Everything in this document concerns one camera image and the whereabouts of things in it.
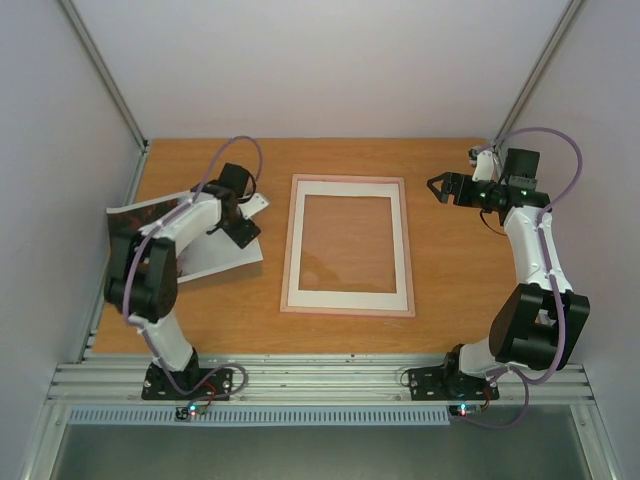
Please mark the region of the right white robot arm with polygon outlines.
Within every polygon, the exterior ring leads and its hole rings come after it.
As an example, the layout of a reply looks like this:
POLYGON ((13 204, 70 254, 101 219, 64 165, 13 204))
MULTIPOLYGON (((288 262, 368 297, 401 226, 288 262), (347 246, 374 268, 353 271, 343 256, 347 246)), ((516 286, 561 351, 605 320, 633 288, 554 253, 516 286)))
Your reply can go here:
POLYGON ((509 370, 536 372, 529 385, 561 370, 590 313, 561 267, 552 232, 552 202, 538 191, 539 153, 510 149, 499 161, 491 148, 469 152, 471 174, 446 172, 427 186, 441 203, 495 213, 512 248, 517 285, 494 318, 487 338, 460 344, 436 369, 439 390, 450 399, 488 387, 509 370))

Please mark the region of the red forest photo print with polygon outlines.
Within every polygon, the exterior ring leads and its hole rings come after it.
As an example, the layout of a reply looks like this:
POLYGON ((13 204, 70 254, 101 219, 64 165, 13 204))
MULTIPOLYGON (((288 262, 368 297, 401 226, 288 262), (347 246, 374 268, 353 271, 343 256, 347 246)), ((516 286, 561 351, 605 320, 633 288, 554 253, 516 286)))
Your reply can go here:
MULTIPOLYGON (((113 237, 120 229, 138 230, 153 223, 188 197, 189 192, 183 191, 123 207, 107 208, 109 236, 113 237)), ((186 283, 262 260, 257 239, 241 249, 224 231, 218 230, 211 235, 201 233, 177 255, 177 282, 186 283)))

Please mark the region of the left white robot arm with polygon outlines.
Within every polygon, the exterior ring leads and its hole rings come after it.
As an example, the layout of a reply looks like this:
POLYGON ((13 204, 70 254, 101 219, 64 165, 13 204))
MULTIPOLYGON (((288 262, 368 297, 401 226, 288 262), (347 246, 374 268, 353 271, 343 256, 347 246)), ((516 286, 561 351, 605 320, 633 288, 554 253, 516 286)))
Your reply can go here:
POLYGON ((225 164, 201 188, 107 212, 105 301, 145 339, 179 398, 195 395, 203 375, 177 320, 178 287, 262 261, 253 218, 268 205, 253 174, 225 164))

